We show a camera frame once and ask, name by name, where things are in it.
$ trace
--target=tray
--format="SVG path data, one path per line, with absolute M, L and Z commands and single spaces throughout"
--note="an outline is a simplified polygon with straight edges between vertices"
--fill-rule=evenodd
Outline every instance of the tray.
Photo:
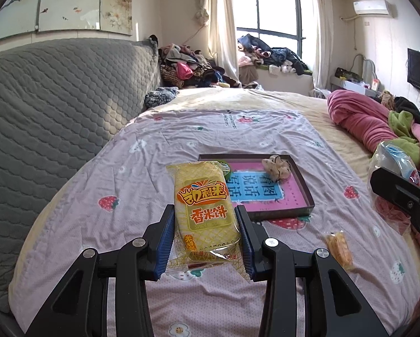
M 310 215 L 315 203 L 299 168 L 291 156 L 280 154 L 289 162 L 291 176 L 273 183 L 261 160 L 271 154 L 201 154 L 199 161 L 222 160 L 232 174 L 227 187 L 233 206 L 244 205 L 251 220 L 295 218 Z

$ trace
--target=white curtain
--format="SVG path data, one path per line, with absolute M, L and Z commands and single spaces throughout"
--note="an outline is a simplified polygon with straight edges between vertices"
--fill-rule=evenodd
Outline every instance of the white curtain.
M 333 52 L 333 4 L 332 0 L 313 0 L 313 14 L 316 23 L 316 52 L 313 65 L 315 88 L 327 88 L 330 61 Z
M 232 0 L 203 0 L 201 16 L 208 13 L 208 50 L 226 75 L 238 80 L 238 56 Z

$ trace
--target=green blanket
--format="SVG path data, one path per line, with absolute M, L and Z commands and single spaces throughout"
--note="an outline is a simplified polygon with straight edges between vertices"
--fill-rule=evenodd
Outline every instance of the green blanket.
M 412 114 L 407 111 L 400 113 L 389 111 L 388 125 L 398 137 L 390 142 L 403 149 L 411 157 L 416 167 L 420 169 L 420 143 L 411 134 L 412 120 Z

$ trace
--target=metal screw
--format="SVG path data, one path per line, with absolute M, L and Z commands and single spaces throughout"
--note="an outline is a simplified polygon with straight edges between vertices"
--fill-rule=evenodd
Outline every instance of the metal screw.
M 316 254 L 321 258 L 327 258 L 330 253 L 326 249 L 317 249 Z
M 82 256 L 85 258 L 92 258 L 95 255 L 95 253 L 96 252 L 93 249 L 86 249 L 84 253 L 82 254 Z
M 135 247 L 142 247 L 142 246 L 144 246 L 144 245 L 146 244 L 146 241 L 145 241 L 143 238 L 135 238 L 135 239 L 132 241 L 132 244 L 133 244 Z
M 269 247 L 275 247 L 279 245 L 278 240 L 276 240 L 275 238 L 268 238 L 267 240 L 265 240 L 265 243 Z

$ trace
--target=black clamp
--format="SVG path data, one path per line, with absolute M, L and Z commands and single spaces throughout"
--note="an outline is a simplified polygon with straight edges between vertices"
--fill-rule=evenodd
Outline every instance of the black clamp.
M 267 281 L 260 337 L 294 337 L 297 327 L 296 278 L 303 278 L 306 337 L 388 337 L 380 320 L 350 277 L 326 249 L 290 249 L 268 237 L 235 208 L 243 260 L 254 282 Z M 175 229 L 174 206 L 143 237 L 99 254 L 86 249 L 54 288 L 27 330 L 27 337 L 106 337 L 108 278 L 116 278 L 118 337 L 153 337 L 145 281 L 166 269 Z
M 420 233 L 420 187 L 384 167 L 373 171 L 370 183 L 375 194 L 408 214 Z

